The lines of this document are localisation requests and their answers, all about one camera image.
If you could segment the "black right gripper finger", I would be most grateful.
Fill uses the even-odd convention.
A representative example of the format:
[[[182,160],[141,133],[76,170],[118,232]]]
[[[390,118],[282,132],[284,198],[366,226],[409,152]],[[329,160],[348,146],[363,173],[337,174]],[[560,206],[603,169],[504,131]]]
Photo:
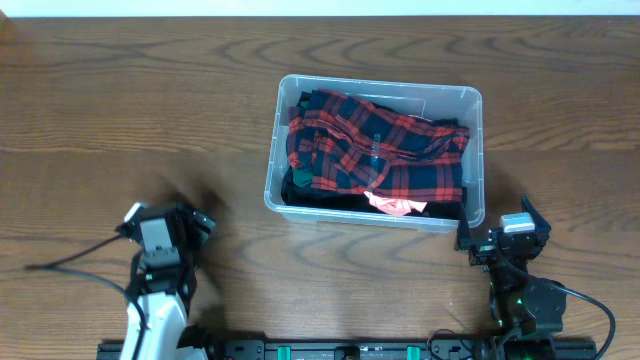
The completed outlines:
[[[467,250],[469,248],[472,236],[466,212],[463,207],[459,208],[458,225],[456,230],[455,250]]]
[[[523,212],[528,213],[531,216],[532,222],[535,225],[537,232],[549,233],[551,231],[551,225],[546,219],[535,209],[529,197],[526,194],[521,195],[521,208]]]

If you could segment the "black garment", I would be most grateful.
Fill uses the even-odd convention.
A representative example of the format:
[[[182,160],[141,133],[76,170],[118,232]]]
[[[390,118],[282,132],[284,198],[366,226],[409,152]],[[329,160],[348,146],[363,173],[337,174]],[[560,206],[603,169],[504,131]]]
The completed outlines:
[[[434,120],[433,125],[436,137],[422,166],[420,190],[427,201],[423,215],[458,220],[467,202],[462,155],[469,143],[469,128],[456,118]]]
[[[314,189],[310,186],[297,186],[294,183],[292,168],[287,170],[282,179],[281,197],[288,206],[378,213],[378,210],[369,204],[365,195],[345,195]]]

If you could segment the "pink garment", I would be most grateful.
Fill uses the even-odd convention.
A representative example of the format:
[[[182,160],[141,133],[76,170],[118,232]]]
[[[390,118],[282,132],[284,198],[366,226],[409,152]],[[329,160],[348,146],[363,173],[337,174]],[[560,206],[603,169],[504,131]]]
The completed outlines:
[[[418,202],[406,199],[394,199],[377,196],[371,192],[365,192],[369,204],[379,211],[393,216],[405,216],[412,211],[422,213],[427,202]]]

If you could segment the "dark green garment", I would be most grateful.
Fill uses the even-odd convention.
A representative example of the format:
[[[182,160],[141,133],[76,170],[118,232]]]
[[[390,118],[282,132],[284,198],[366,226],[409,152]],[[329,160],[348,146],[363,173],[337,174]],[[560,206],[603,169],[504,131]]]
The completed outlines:
[[[298,168],[292,168],[292,181],[295,186],[300,188],[310,187],[313,183],[313,172]]]

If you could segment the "red plaid shirt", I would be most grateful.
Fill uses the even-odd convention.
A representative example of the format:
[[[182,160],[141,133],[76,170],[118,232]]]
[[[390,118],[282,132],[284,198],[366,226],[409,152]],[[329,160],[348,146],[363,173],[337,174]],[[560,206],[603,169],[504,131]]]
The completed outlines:
[[[312,171],[314,189],[427,202],[420,185],[433,121],[334,91],[306,92],[288,110],[288,163]]]

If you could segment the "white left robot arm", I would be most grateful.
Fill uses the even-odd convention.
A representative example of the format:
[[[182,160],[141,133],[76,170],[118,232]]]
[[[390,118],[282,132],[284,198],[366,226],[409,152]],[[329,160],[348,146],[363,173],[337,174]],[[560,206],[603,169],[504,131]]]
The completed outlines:
[[[478,341],[450,330],[400,342],[277,342],[226,339],[189,325],[199,252],[215,221],[185,203],[132,206],[117,229],[141,247],[125,291],[128,327],[121,359],[346,360],[475,359]]]

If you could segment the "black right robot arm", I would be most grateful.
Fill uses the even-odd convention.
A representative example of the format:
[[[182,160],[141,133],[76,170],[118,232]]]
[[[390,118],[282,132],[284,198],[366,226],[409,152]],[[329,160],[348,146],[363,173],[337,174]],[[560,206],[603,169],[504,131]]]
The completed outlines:
[[[528,272],[549,239],[550,224],[521,197],[521,211],[504,215],[483,237],[459,224],[457,248],[468,253],[471,266],[490,276],[489,308],[501,332],[489,337],[478,355],[483,359],[556,359],[553,335],[563,329],[566,295]]]

